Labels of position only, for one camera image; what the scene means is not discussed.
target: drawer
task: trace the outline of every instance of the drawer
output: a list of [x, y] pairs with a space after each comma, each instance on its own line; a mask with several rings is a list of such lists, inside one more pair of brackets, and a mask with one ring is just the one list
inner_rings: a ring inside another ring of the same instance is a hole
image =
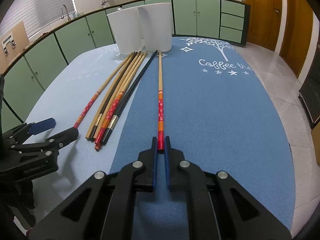
[[243, 18], [230, 14], [221, 13], [221, 26], [230, 27], [242, 31]]
[[221, 0], [221, 12], [244, 17], [244, 4]]
[[220, 27], [220, 39], [241, 43], [242, 31]]

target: window blind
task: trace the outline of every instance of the window blind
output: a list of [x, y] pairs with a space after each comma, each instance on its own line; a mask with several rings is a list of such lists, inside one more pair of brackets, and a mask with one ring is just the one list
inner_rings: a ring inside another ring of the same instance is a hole
[[72, 0], [15, 0], [0, 23], [0, 36], [23, 21], [28, 37], [61, 18], [61, 5], [74, 11]]

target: wooden chopstick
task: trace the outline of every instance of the wooden chopstick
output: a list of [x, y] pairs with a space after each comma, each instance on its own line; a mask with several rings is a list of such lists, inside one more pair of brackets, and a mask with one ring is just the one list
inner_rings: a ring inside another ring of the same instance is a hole
[[130, 63], [132, 62], [132, 60], [134, 59], [136, 55], [135, 53], [131, 53], [124, 61], [123, 61], [123, 67], [121, 69], [121, 71], [118, 73], [118, 75], [116, 76], [115, 80], [113, 81], [113, 83], [111, 84], [110, 88], [108, 89], [105, 97], [103, 98], [97, 113], [95, 114], [91, 125], [88, 129], [88, 132], [86, 134], [86, 138], [87, 139], [92, 139], [93, 135], [95, 133], [95, 130], [97, 129], [97, 122], [99, 122], [99, 119], [101, 118], [108, 102], [110, 101], [110, 97], [112, 96], [114, 90], [116, 89], [116, 86], [118, 85], [120, 79], [122, 78], [123, 74], [125, 73], [125, 71], [127, 70], [128, 66], [130, 65]]
[[129, 59], [129, 57], [132, 54], [130, 54], [128, 57], [125, 58], [125, 60], [123, 62], [121, 62], [119, 64], [118, 67], [116, 67], [116, 69], [110, 74], [110, 76], [105, 80], [105, 82], [101, 85], [101, 87], [98, 89], [98, 91], [93, 95], [93, 97], [91, 98], [91, 100], [89, 101], [89, 103], [86, 105], [86, 107], [84, 108], [84, 110], [82, 111], [81, 115], [79, 116], [79, 118], [77, 119], [75, 125], [73, 127], [78, 128], [79, 125], [81, 124], [82, 120], [84, 119], [85, 115], [87, 114], [87, 112], [89, 111], [89, 109], [91, 108], [91, 106], [93, 105], [93, 103], [96, 101], [96, 99], [98, 98], [98, 96], [101, 94], [101, 92], [105, 89], [105, 87], [109, 84], [110, 80], [114, 77], [114, 75], [119, 71], [119, 69], [125, 64], [125, 62]]
[[164, 150], [162, 53], [159, 50], [158, 150]]
[[137, 60], [136, 64], [135, 64], [135, 68], [133, 68], [133, 71], [131, 72], [129, 78], [127, 78], [126, 82], [124, 83], [124, 85], [122, 85], [121, 90], [119, 92], [119, 94], [117, 95], [117, 97], [114, 99], [113, 104], [111, 106], [111, 108], [108, 111], [108, 114], [106, 116], [106, 118], [103, 121], [103, 124], [99, 130], [99, 133], [96, 137], [96, 140], [94, 141], [95, 145], [95, 149], [96, 150], [100, 150], [101, 147], [101, 140], [103, 139], [104, 133], [109, 125], [109, 122], [111, 120], [111, 117], [113, 116], [113, 113], [120, 101], [120, 99], [122, 98], [123, 94], [127, 91], [127, 88], [129, 86], [129, 84], [131, 83], [132, 79], [134, 78], [136, 72], [138, 71], [138, 69], [140, 68], [141, 63], [143, 62], [144, 58], [146, 57], [147, 52], [143, 53], [140, 55], [139, 59]]
[[108, 102], [108, 105], [107, 105], [105, 111], [103, 112], [103, 115], [101, 116], [101, 118], [100, 118], [100, 120], [99, 120], [98, 127], [97, 127], [97, 130], [96, 130], [96, 132], [95, 132], [95, 134], [94, 134], [94, 136], [93, 136], [93, 139], [96, 139], [96, 137], [97, 137], [97, 135], [98, 135], [98, 133], [99, 133], [99, 130], [101, 129], [101, 126], [102, 126], [102, 124], [103, 124], [103, 121], [105, 120], [105, 118], [106, 118], [106, 116], [107, 116], [107, 114], [108, 114], [108, 111], [109, 111], [109, 109], [110, 109], [110, 107], [111, 107], [114, 99], [116, 98], [117, 94], [119, 93], [120, 88], [122, 87], [122, 85], [123, 85], [123, 83], [124, 83], [124, 80], [125, 80], [126, 77], [128, 76], [130, 70], [131, 70], [131, 69], [133, 68], [133, 66], [135, 65], [135, 62], [137, 61], [138, 57], [140, 56], [140, 53], [141, 53], [141, 51], [139, 51], [139, 52], [137, 53], [137, 55], [134, 57], [134, 59], [132, 60], [132, 62], [131, 62], [130, 65], [129, 65], [129, 67], [127, 68], [127, 70], [126, 70], [125, 73], [123, 74], [123, 76], [122, 76], [120, 82], [118, 83], [116, 89], [114, 90], [114, 92], [113, 92], [113, 94], [112, 94], [112, 96], [111, 96], [111, 98], [110, 98], [110, 101]]

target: blue tablecloth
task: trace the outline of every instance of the blue tablecloth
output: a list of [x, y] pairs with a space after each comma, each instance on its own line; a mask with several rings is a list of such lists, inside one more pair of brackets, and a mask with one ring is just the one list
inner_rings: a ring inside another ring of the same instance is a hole
[[[204, 171], [230, 173], [291, 229], [295, 204], [291, 151], [276, 109], [254, 71], [227, 42], [188, 37], [175, 37], [172, 42], [172, 49], [162, 55], [164, 133], [172, 147]], [[121, 58], [116, 45], [77, 57], [27, 119], [38, 122], [53, 117], [56, 127], [28, 142], [73, 126]], [[78, 140], [60, 150], [59, 170], [34, 181], [37, 220], [95, 171], [119, 171], [150, 148], [157, 135], [157, 91], [156, 57], [98, 153], [84, 138], [103, 95], [97, 99], [79, 127]], [[188, 239], [184, 195], [166, 190], [163, 156], [158, 160], [155, 193], [137, 195], [132, 239]]]

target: cabinet door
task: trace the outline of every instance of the cabinet door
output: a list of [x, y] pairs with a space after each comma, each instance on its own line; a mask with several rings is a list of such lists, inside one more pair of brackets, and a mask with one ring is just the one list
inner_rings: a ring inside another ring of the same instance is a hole
[[220, 0], [197, 0], [197, 35], [219, 38]]
[[173, 0], [176, 34], [196, 35], [196, 0]]
[[[162, 3], [162, 2], [169, 2], [171, 3], [171, 0], [145, 0], [144, 4], [153, 4], [153, 3]], [[173, 15], [172, 15], [172, 34], [174, 34], [174, 25], [173, 25]]]
[[25, 54], [25, 57], [44, 89], [47, 89], [67, 66], [54, 34], [39, 42]]
[[44, 89], [22, 57], [4, 77], [4, 98], [25, 121]]
[[114, 43], [105, 11], [88, 15], [86, 18], [97, 48]]
[[143, 1], [138, 1], [138, 2], [133, 2], [133, 3], [128, 3], [122, 6], [123, 9], [127, 9], [127, 8], [131, 8], [131, 7], [135, 7], [138, 5], [144, 5]]
[[85, 17], [62, 27], [55, 33], [68, 63], [80, 54], [96, 48]]
[[21, 124], [21, 122], [14, 116], [11, 110], [7, 107], [7, 105], [2, 102], [2, 109], [1, 109], [1, 127], [2, 133], [10, 130], [13, 127]]

